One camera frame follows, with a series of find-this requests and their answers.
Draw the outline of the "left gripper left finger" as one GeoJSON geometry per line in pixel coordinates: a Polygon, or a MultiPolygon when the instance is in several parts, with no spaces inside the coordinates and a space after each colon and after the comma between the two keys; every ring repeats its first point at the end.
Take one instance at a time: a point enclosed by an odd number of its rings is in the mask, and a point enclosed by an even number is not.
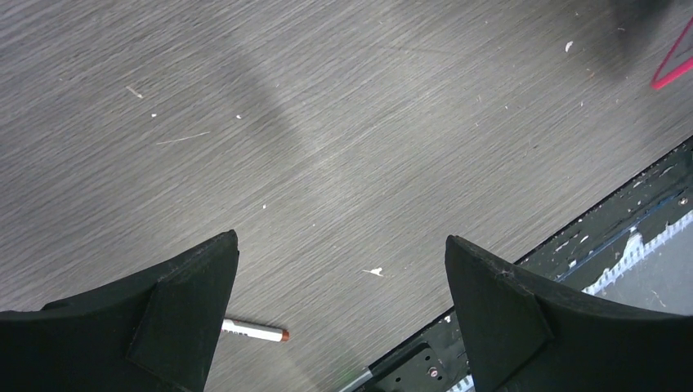
{"type": "Polygon", "coordinates": [[[238,263],[229,230],[40,310],[2,312],[2,390],[204,390],[238,263]]]}

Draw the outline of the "white marker pen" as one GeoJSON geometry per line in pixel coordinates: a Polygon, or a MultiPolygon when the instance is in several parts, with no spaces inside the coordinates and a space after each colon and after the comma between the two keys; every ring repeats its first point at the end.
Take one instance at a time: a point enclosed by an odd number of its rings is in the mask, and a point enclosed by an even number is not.
{"type": "Polygon", "coordinates": [[[225,318],[221,325],[223,332],[261,339],[273,342],[285,342],[289,339],[289,332],[282,328],[270,327],[256,323],[248,323],[231,318],[225,318]]]}

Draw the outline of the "pink framed whiteboard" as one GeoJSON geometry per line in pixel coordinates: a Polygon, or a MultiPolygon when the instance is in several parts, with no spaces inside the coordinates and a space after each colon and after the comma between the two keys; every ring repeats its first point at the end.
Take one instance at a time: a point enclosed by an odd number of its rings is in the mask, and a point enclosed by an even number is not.
{"type": "Polygon", "coordinates": [[[673,44],[651,79],[651,87],[659,90],[692,69],[692,20],[673,44]]]}

